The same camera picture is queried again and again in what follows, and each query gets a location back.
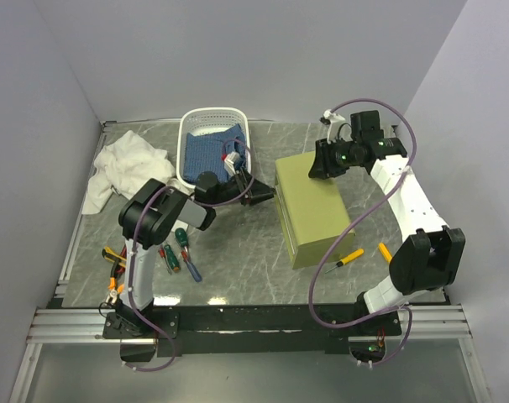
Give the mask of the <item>olive green metal drawer box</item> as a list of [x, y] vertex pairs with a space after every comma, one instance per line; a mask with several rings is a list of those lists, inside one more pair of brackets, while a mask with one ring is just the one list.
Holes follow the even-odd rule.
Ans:
[[275, 162], [275, 204], [291, 267], [316, 266], [351, 223], [333, 179], [308, 177], [314, 153]]

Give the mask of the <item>yellow precision screwdriver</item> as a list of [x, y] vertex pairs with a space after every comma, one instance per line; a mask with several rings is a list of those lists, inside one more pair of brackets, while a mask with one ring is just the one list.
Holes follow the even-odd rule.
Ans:
[[354, 261], [355, 259], [357, 259], [358, 257], [362, 256], [364, 254], [364, 250], [363, 249], [357, 249], [355, 250], [353, 253], [343, 257], [342, 259], [338, 260], [337, 263], [329, 270], [326, 271], [326, 274], [327, 273], [330, 273], [342, 266], [345, 266], [346, 264], [349, 264], [350, 262]]

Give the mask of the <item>yellow short screwdriver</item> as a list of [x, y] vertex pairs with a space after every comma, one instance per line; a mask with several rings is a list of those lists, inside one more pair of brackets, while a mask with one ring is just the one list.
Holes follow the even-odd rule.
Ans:
[[392, 260], [392, 253], [391, 251], [386, 247], [384, 243], [378, 244], [378, 249], [383, 256], [384, 260], [389, 264]]

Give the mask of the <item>white cloth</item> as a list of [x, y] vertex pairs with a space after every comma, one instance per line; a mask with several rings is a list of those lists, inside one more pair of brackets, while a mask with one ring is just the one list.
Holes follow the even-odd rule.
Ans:
[[150, 145], [129, 130], [106, 145], [93, 162], [94, 175], [88, 180], [82, 213], [98, 214], [114, 193], [129, 199], [150, 179], [179, 188], [176, 170], [168, 152]]

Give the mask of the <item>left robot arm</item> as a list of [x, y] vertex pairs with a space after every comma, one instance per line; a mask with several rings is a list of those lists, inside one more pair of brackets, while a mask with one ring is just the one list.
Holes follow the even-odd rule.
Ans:
[[201, 173], [192, 196], [156, 180], [148, 180], [118, 216], [127, 249], [123, 290], [112, 290], [105, 338], [141, 338], [157, 330], [153, 325], [153, 276], [157, 250], [181, 221], [200, 231], [212, 224], [215, 208], [240, 202], [254, 206], [270, 200], [275, 189], [256, 180], [245, 168], [226, 182]]

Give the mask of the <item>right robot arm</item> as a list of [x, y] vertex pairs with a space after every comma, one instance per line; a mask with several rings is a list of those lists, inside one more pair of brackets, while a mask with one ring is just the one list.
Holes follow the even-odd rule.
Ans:
[[354, 327], [370, 335], [391, 308], [454, 283], [465, 235], [435, 211], [412, 171], [412, 156], [400, 139], [385, 136], [376, 110], [354, 113], [349, 119], [327, 110], [320, 120], [328, 134], [315, 143], [309, 178], [326, 180], [352, 167], [365, 169], [382, 190], [402, 236], [388, 276], [354, 304]]

